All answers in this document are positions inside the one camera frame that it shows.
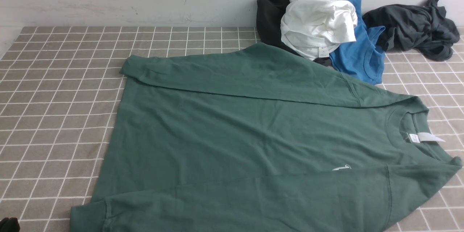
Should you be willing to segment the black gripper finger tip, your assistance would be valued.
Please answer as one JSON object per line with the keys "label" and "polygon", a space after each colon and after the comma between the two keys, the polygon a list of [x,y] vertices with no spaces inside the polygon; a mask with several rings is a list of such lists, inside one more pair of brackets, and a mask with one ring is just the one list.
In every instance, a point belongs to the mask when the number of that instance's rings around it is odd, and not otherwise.
{"label": "black gripper finger tip", "polygon": [[19,232],[20,225],[15,217],[4,218],[0,221],[0,232]]}

